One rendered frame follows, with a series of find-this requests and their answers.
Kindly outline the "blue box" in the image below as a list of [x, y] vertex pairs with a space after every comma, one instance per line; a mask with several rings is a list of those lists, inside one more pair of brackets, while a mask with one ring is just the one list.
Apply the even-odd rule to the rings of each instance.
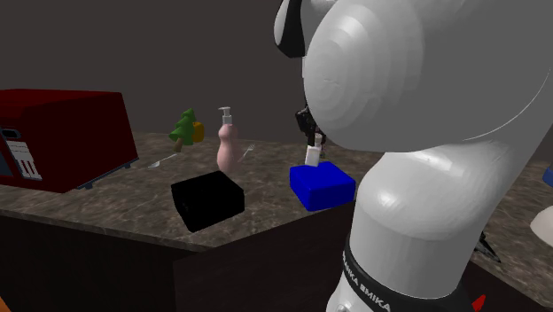
[[338, 207], [354, 200], [355, 180], [330, 161], [317, 167], [300, 165], [289, 170], [290, 187], [309, 212]]

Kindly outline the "pink pump dispenser bottle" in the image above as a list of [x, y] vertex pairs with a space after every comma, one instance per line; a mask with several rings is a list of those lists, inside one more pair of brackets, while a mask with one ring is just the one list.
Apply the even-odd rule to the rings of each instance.
[[241, 151], [238, 140], [238, 128], [233, 123], [230, 107], [219, 107], [222, 111], [222, 125], [218, 131], [220, 146], [217, 153], [217, 165], [219, 169], [228, 174], [238, 166]]

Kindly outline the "green toy tree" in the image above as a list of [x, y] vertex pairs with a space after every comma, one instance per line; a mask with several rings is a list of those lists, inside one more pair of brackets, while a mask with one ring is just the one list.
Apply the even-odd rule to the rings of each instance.
[[175, 129], [168, 137], [175, 143], [174, 152], [180, 152], [186, 145], [193, 145], [192, 136], [195, 132], [193, 123], [196, 121], [195, 113], [192, 108], [181, 114], [181, 120], [176, 123]]

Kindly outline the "black box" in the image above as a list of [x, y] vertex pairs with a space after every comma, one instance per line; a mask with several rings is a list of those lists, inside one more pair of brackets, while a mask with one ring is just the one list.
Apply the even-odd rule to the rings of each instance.
[[175, 209], [190, 232], [197, 232], [245, 211], [244, 190], [217, 170], [171, 185]]

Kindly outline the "silver spoon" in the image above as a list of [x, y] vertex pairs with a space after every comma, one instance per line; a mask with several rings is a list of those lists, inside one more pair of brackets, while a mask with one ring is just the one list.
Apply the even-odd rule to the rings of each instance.
[[177, 156], [177, 155], [178, 155], [178, 153], [173, 153], [173, 154], [171, 154], [170, 156], [167, 156], [167, 157], [165, 157], [165, 158], [163, 158], [163, 159], [161, 159], [161, 160], [155, 161], [154, 163], [152, 163], [151, 165], [149, 165], [147, 168], [157, 168], [157, 167], [160, 166], [160, 164], [161, 164], [163, 161], [172, 159], [172, 158], [174, 158], [174, 157]]

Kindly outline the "dark robot stand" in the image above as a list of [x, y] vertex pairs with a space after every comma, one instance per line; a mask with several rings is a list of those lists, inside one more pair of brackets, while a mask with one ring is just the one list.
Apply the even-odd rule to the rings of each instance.
[[324, 312], [354, 204], [176, 261], [175, 312]]

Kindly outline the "black pointed object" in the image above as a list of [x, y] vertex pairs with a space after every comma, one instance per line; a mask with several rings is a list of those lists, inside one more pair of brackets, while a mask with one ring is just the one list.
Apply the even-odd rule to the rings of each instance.
[[495, 253], [491, 245], [486, 242], [486, 234], [484, 232], [480, 233], [479, 241], [475, 245], [474, 251], [480, 252], [489, 259], [501, 263], [501, 259], [499, 258], [499, 256]]

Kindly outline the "red appliance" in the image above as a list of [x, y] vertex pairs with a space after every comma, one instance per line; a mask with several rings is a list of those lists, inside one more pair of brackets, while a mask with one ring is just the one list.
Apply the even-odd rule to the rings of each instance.
[[138, 159], [121, 93], [0, 90], [0, 184], [65, 193]]

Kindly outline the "white rounded object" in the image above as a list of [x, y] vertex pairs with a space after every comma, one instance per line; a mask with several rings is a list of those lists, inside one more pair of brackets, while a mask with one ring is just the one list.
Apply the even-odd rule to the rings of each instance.
[[553, 206], [540, 211], [530, 223], [532, 232], [553, 247]]

